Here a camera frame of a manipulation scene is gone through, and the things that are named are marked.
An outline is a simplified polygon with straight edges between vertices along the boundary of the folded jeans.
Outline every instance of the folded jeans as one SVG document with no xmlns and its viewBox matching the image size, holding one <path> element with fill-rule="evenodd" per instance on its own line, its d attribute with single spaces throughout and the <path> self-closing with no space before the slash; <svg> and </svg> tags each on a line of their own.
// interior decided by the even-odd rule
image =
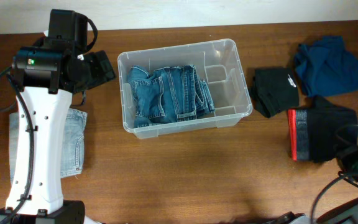
<svg viewBox="0 0 358 224">
<path fill-rule="evenodd" d="M 66 116 L 62 159 L 60 161 L 60 177 L 81 174 L 84 164 L 84 130 L 87 113 L 76 109 L 68 109 Z M 17 159 L 17 141 L 19 140 L 19 114 L 9 115 L 9 168 L 13 181 Z"/>
<path fill-rule="evenodd" d="M 128 83 L 137 103 L 136 128 L 189 121 L 215 110 L 208 85 L 194 65 L 160 68 L 153 74 L 134 65 Z"/>
</svg>

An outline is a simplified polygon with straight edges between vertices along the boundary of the red stripe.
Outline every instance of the red stripe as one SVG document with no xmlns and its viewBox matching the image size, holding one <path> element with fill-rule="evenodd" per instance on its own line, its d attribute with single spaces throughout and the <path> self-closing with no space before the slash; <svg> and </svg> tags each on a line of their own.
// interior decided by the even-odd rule
<svg viewBox="0 0 358 224">
<path fill-rule="evenodd" d="M 290 125 L 292 159 L 296 161 L 296 110 L 288 110 L 288 122 Z"/>
</svg>

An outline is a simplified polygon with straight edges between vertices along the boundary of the folded black cloth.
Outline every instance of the folded black cloth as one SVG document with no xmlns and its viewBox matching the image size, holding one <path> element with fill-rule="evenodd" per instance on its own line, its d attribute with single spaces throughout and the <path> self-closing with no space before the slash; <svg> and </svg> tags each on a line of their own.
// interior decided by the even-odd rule
<svg viewBox="0 0 358 224">
<path fill-rule="evenodd" d="M 312 107 L 307 110 L 288 110 L 288 120 L 295 161 L 334 159 L 338 151 L 347 147 L 335 132 L 347 124 L 357 124 L 354 110 L 335 106 L 322 96 L 315 96 Z M 345 128 L 341 130 L 341 137 L 357 144 L 358 129 Z"/>
<path fill-rule="evenodd" d="M 289 68 L 255 69 L 250 96 L 266 118 L 299 105 L 298 88 Z"/>
<path fill-rule="evenodd" d="M 358 59 L 345 49 L 342 37 L 324 37 L 299 45 L 296 73 L 309 96 L 332 96 L 358 90 Z"/>
</svg>

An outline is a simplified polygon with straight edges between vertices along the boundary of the plastic storage bin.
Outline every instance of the plastic storage bin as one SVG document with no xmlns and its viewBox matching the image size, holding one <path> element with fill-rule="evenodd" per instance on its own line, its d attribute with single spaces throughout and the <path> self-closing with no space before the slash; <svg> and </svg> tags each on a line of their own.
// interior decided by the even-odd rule
<svg viewBox="0 0 358 224">
<path fill-rule="evenodd" d="M 196 65 L 197 74 L 208 83 L 215 112 L 193 121 L 135 128 L 136 103 L 127 82 L 127 74 L 132 65 L 140 65 L 153 72 L 162 67 L 191 64 Z M 124 129 L 134 133 L 139 139 L 202 128 L 233 126 L 252 112 L 236 43 L 230 39 L 124 52 L 118 56 L 118 70 Z"/>
</svg>

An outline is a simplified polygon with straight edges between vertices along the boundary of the wooden surface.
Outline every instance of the wooden surface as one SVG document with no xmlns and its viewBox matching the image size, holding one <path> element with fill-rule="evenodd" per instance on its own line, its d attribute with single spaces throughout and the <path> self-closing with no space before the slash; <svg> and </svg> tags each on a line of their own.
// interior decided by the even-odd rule
<svg viewBox="0 0 358 224">
<path fill-rule="evenodd" d="M 101 31 L 94 51 L 104 49 L 117 72 L 117 56 L 152 49 L 231 38 L 251 86 L 253 69 L 292 66 L 299 43 L 323 35 L 343 36 L 358 58 L 358 21 Z M 0 71 L 23 45 L 41 34 L 0 35 Z M 288 118 L 254 111 L 232 128 L 203 129 L 139 140 L 122 127 L 118 78 L 87 92 L 84 171 L 62 179 L 65 199 L 82 200 L 86 214 L 106 223 L 217 223 L 234 217 L 309 214 L 318 192 L 339 170 L 294 162 L 288 156 Z M 0 106 L 14 94 L 0 83 Z M 328 98 L 358 115 L 358 91 Z M 0 208 L 10 190 L 8 113 L 0 113 Z M 358 196 L 346 183 L 333 187 L 318 214 Z"/>
</svg>

